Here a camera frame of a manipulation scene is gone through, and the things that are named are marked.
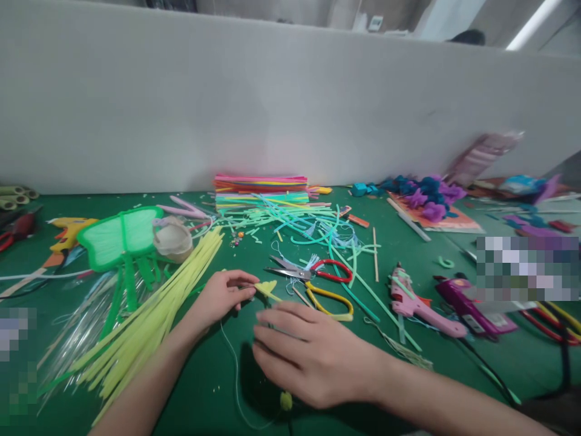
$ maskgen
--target yellow glue gun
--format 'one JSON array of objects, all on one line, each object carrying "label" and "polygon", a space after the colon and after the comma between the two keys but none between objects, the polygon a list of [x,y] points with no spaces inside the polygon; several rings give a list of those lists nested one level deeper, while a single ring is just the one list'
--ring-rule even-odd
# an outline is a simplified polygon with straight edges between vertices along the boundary
[{"label": "yellow glue gun", "polygon": [[54,253],[62,253],[64,249],[71,251],[74,245],[77,243],[77,235],[85,227],[95,224],[97,219],[94,218],[55,218],[49,221],[49,224],[57,226],[58,228],[66,228],[66,230],[60,234],[61,239],[50,247],[51,251]]}]

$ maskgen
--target white partition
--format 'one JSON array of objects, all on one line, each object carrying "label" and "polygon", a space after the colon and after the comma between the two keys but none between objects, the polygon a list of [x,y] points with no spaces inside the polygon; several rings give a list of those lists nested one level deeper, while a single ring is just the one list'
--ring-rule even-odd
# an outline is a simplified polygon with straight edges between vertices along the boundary
[{"label": "white partition", "polygon": [[444,171],[485,131],[489,172],[581,146],[581,62],[84,2],[4,0],[0,181],[42,193],[183,191],[218,171],[313,183]]}]

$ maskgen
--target purple hot glue gun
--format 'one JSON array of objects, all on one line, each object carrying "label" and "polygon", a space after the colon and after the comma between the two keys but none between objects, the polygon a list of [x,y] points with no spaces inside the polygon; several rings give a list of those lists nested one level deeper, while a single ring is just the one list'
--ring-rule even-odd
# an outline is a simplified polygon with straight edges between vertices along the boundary
[{"label": "purple hot glue gun", "polygon": [[454,308],[477,336],[496,339],[497,335],[510,333],[518,327],[503,314],[484,315],[476,307],[476,291],[466,279],[448,279],[434,276],[439,283],[436,290]]}]

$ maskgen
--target finger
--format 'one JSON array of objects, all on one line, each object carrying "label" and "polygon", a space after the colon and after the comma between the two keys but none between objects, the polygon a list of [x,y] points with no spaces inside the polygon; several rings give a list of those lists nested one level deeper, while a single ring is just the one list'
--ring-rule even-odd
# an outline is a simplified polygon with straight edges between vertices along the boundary
[{"label": "finger", "polygon": [[238,289],[230,293],[229,298],[231,300],[232,306],[237,306],[243,301],[251,299],[256,293],[255,288]]},{"label": "finger", "polygon": [[254,286],[254,283],[245,281],[244,279],[228,280],[228,286],[238,286],[239,288],[247,288],[248,286]]},{"label": "finger", "polygon": [[272,308],[275,310],[288,312],[310,323],[327,321],[329,318],[329,316],[323,312],[316,311],[310,307],[305,306],[304,304],[297,302],[283,301],[275,304]]},{"label": "finger", "polygon": [[261,325],[254,326],[254,338],[259,340],[268,349],[280,354],[282,358],[301,366],[309,353],[308,344],[275,329]]},{"label": "finger", "polygon": [[241,269],[233,269],[231,271],[225,271],[224,274],[226,275],[226,277],[228,278],[228,280],[243,280],[245,282],[249,282],[249,283],[258,283],[260,281],[260,279],[256,276],[253,276],[252,274],[248,274],[245,271],[242,271]]},{"label": "finger", "polygon": [[252,353],[265,376],[279,388],[295,393],[303,381],[303,373],[289,362],[268,352],[262,345],[254,343]]},{"label": "finger", "polygon": [[310,330],[313,324],[289,312],[269,309],[258,312],[256,318],[262,324],[272,324],[277,329],[306,341],[312,336]]}]

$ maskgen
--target pink hot glue gun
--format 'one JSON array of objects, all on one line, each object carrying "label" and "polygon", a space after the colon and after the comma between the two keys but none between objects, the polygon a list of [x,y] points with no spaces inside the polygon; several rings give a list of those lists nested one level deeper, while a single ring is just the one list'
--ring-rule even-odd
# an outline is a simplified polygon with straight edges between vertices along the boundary
[{"label": "pink hot glue gun", "polygon": [[398,315],[404,317],[417,315],[453,338],[461,338],[468,334],[462,323],[451,321],[434,312],[413,292],[410,276],[405,273],[400,262],[392,272],[392,297],[394,299],[392,309]]}]

